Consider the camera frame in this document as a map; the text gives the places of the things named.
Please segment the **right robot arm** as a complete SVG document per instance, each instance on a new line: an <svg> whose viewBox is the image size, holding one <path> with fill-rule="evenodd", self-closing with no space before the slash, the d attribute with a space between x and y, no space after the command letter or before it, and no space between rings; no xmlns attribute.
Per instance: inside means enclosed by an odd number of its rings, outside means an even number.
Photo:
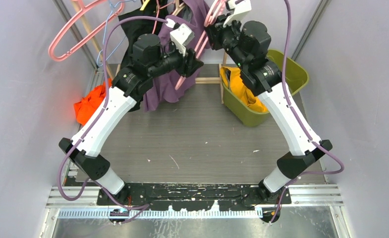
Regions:
<svg viewBox="0 0 389 238"><path fill-rule="evenodd" d="M237 64L243 84L268 109L287 141L289 152L277 160L276 168L258 184L260 199L273 203L282 187L326 155L333 145L322 140L303 115L293 112L297 105L291 99L285 77L267 56L271 37L263 23L241 24L234 20L225 26L220 20L206 27L206 32L211 48L224 49Z"/></svg>

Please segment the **yellow skirt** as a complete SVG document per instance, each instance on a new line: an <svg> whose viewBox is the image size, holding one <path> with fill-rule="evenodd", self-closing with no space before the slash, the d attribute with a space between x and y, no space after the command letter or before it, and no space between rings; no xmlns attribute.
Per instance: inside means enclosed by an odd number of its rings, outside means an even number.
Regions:
<svg viewBox="0 0 389 238"><path fill-rule="evenodd" d="M255 97L250 89L248 89L242 79L241 71L237 67L220 68L220 73L223 78L224 85L239 99L246 107L257 113L267 113L268 110L264 104Z"/></svg>

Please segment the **purple skirt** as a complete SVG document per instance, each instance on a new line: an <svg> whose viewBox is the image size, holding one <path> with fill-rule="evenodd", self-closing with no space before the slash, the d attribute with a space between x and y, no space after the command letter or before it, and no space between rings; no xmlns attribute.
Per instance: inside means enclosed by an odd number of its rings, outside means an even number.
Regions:
<svg viewBox="0 0 389 238"><path fill-rule="evenodd" d="M194 39L187 44L187 48L194 49L204 31L204 21L210 7L203 0L186 0L186 7L177 16L167 15L165 19L172 19L178 24L186 24L194 33ZM145 112L155 111L161 102L176 103L184 96L187 89L195 85L195 79L200 73L198 69L192 76L187 77L178 90L175 86L180 78L176 71L171 71L153 80L153 87L146 92L143 98Z"/></svg>

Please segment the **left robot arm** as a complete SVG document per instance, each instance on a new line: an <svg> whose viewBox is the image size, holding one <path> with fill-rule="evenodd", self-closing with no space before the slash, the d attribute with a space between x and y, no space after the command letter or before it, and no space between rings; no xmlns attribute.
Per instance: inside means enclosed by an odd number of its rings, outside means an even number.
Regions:
<svg viewBox="0 0 389 238"><path fill-rule="evenodd" d="M174 30L168 46L162 46L158 35L144 34L133 44L131 64L112 80L100 106L82 129L71 139L62 138L59 147L87 176L109 192L117 205L129 197L125 182L113 171L110 162L100 155L103 144L126 113L136 108L153 80L173 70L191 76L203 63L187 46L193 40L187 33Z"/></svg>

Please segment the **pink plastic hanger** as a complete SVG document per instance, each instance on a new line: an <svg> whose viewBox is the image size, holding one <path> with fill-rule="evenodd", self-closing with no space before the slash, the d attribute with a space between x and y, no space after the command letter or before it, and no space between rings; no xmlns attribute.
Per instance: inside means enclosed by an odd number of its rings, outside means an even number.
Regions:
<svg viewBox="0 0 389 238"><path fill-rule="evenodd" d="M204 27L207 27L207 26L211 25L212 23L214 23L217 16L222 14L225 2L226 2L225 0L215 0L212 3L210 10L208 11L208 14L205 17L205 21L203 24ZM206 34L206 31L204 30L200 36L200 39L198 40L198 42L194 48L194 50L196 52L196 58L199 58L199 56L203 52L204 47L207 44L208 40L209 40L208 36ZM185 79L186 79L186 76L180 76L180 78L175 86L175 90L178 90L181 87L181 85L184 83Z"/></svg>

